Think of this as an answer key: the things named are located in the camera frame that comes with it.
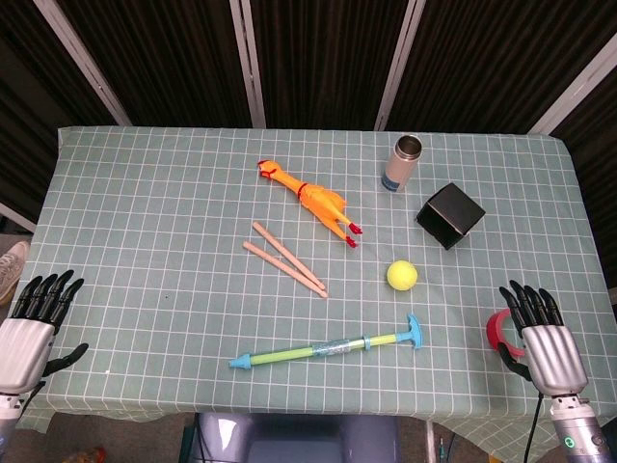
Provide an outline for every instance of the black box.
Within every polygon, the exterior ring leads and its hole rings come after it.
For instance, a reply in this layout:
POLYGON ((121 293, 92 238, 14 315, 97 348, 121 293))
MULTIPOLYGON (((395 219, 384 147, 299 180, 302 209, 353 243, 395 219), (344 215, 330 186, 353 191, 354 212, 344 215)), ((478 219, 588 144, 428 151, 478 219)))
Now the black box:
POLYGON ((417 222, 450 249, 484 216, 482 207, 454 183, 448 183, 422 207, 417 222))

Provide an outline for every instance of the chopstick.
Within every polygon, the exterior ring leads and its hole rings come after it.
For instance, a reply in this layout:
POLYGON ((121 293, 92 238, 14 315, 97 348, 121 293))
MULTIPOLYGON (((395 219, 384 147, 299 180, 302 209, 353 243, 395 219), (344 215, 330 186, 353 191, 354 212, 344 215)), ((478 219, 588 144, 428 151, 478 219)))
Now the chopstick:
POLYGON ((257 230, 259 234, 261 234, 261 236, 266 238, 271 245, 277 248, 281 254, 288 258, 291 263, 298 267, 298 270, 300 270, 305 275, 305 277, 315 283, 319 287, 319 289, 326 289, 326 286, 321 283, 317 279, 317 277, 315 277, 315 275, 303 263, 300 262, 298 258, 291 254, 291 251, 285 248, 277 238, 270 234, 270 232, 268 232, 266 229, 261 227, 261 224, 259 224, 259 222, 253 222, 253 228, 257 230))
POLYGON ((275 267, 277 267, 281 271, 285 272, 287 275, 289 275, 290 277, 294 278, 298 282, 302 283, 304 286, 308 287, 309 289, 312 289, 317 294, 319 294, 321 297, 324 297, 324 298, 328 297, 328 293, 326 291, 324 291, 323 289, 319 288, 315 283, 313 283, 311 280, 309 280, 303 274, 301 274, 297 270, 294 270, 289 265, 286 265, 286 264, 282 263, 280 260, 273 258, 268 253, 266 253, 265 251, 260 250, 253 243, 250 243, 249 241, 245 241, 242 244, 242 246, 245 249, 248 249, 249 251, 251 251, 253 254, 255 254, 255 255, 261 257, 262 259, 264 259, 265 261, 271 263, 272 265, 274 265, 275 267))

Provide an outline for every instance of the yellow rubber chicken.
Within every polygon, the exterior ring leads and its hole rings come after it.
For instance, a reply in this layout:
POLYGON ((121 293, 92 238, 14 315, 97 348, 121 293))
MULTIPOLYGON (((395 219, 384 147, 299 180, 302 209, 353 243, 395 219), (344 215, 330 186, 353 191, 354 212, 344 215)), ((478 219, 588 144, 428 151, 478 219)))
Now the yellow rubber chicken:
POLYGON ((352 248, 357 246, 356 241, 341 230, 336 223, 339 220, 349 226, 349 230, 353 233, 362 234, 362 229, 343 215, 345 200, 337 193, 327 190, 323 186, 312 185, 292 177, 274 161, 259 161, 257 166, 262 177, 276 180, 285 185, 298 195, 300 203, 315 214, 322 224, 336 233, 341 239, 344 239, 352 248))

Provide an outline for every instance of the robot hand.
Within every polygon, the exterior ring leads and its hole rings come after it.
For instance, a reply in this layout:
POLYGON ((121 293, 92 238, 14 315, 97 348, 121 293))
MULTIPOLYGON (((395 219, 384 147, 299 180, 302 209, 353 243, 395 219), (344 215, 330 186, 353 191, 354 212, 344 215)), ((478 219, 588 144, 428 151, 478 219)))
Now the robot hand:
POLYGON ((514 280, 510 285, 518 301, 503 286, 499 292, 510 308, 519 336, 523 338, 528 372, 525 373, 524 366, 516 368, 516 362, 503 345, 499 347, 499 354, 506 366, 515 367, 517 374, 531 380, 544 395, 580 393, 587 385, 587 374, 572 333, 563 326, 554 299, 541 288, 538 294, 530 286, 522 287, 514 280))
POLYGON ((536 292, 514 280, 510 281, 510 286, 516 298, 503 286, 499 292, 510 308, 519 336, 523 338, 528 365, 516 362, 503 343, 497 345, 501 359, 512 371, 533 382, 540 392, 540 400, 544 395, 552 397, 550 418, 569 462, 612 462, 589 400, 578 397, 587 385, 587 374, 572 333, 563 326, 557 304, 544 289, 536 292))
POLYGON ((88 349, 83 343, 67 356, 47 361, 68 307, 84 284, 79 279, 64 290, 72 275, 68 270, 60 278, 55 274, 45 280, 35 278, 23 288, 13 313, 0 326, 0 461, 23 411, 45 385, 41 379, 70 367, 88 349), (30 397, 22 407, 19 396, 26 393, 30 397))

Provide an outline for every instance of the yellow ball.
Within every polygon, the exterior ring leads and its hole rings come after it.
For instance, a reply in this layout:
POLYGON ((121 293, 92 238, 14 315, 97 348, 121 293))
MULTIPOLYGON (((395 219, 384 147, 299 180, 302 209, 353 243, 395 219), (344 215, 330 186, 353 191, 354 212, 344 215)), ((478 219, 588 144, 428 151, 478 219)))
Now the yellow ball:
POLYGON ((417 281, 417 270, 406 260, 397 260, 388 268, 388 283, 394 289, 406 291, 417 281))

